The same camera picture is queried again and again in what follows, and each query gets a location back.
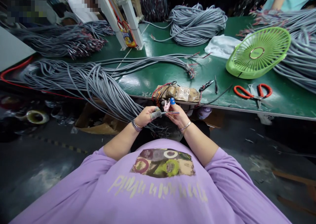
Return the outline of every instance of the hand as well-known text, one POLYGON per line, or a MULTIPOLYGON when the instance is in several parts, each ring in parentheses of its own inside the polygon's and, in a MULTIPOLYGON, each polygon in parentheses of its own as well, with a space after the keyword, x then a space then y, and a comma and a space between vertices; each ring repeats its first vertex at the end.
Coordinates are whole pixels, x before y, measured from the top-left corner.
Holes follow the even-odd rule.
POLYGON ((152 121, 150 114, 154 112, 156 106, 145 107, 143 111, 135 118, 134 122, 139 127, 144 127, 152 121))
POLYGON ((184 110, 177 104, 170 105, 169 111, 178 111, 179 114, 169 114, 168 117, 170 120, 175 123, 179 129, 185 127, 189 122, 190 119, 184 112, 184 110))

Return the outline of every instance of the green desk fan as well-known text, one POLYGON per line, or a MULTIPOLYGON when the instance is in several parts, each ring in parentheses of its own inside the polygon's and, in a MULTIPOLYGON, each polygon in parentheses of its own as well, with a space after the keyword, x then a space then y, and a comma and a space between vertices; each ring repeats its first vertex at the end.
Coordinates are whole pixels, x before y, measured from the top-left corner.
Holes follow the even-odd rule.
POLYGON ((239 78, 259 78, 286 57, 290 43, 291 35, 284 28, 270 27, 257 31, 235 47, 226 69, 239 78))

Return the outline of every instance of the red-handled scissors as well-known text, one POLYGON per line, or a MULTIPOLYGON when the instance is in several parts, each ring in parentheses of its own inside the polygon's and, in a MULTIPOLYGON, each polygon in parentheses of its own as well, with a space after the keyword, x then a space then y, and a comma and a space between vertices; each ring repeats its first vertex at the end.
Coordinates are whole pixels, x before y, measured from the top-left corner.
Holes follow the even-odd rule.
POLYGON ((268 104, 267 102, 263 101, 263 99, 265 99, 265 98, 267 98, 267 97, 269 97, 269 96, 272 95, 272 92, 273 92, 273 91, 272 91, 272 88, 271 88, 270 86, 266 85, 266 84, 259 84, 259 85, 257 86, 257 88, 258 88, 259 96, 252 95, 250 92, 248 92, 246 89, 244 89, 242 86, 239 86, 239 85, 237 85, 237 86, 234 87, 234 92, 235 92, 238 96, 240 96, 240 97, 242 97, 242 98, 245 98, 245 99, 256 99, 259 109, 261 109, 261 103, 271 106, 271 105, 268 104), (268 91, 268 93, 267 93, 266 95, 264 95, 264 93, 263 93, 263 91, 262 91, 262 87, 264 87, 264 88, 268 91), (239 88, 240 90, 242 90, 245 95, 243 95, 243 94, 241 94, 240 92, 238 92, 238 91, 237 91, 238 88, 239 88))

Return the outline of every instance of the woman's right hand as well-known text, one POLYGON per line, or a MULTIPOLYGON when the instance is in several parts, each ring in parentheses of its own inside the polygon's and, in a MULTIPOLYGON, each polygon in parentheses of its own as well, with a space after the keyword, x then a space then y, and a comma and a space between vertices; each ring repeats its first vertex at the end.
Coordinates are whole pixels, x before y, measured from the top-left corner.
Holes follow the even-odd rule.
POLYGON ((170 120, 175 123, 179 129, 184 128, 189 122, 190 119, 188 118, 188 116, 186 115, 186 113, 184 112, 184 110, 177 104, 171 104, 169 111, 177 111, 179 112, 179 114, 169 114, 170 120))

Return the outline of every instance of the woman's left hand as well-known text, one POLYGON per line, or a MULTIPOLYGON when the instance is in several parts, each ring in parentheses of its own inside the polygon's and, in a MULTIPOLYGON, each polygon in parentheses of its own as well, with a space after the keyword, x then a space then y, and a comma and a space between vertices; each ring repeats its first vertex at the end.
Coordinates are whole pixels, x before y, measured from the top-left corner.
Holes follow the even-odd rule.
POLYGON ((143 111, 135 118, 134 122, 139 127, 144 127, 152 121, 150 114, 154 112, 156 106, 145 107, 143 111))

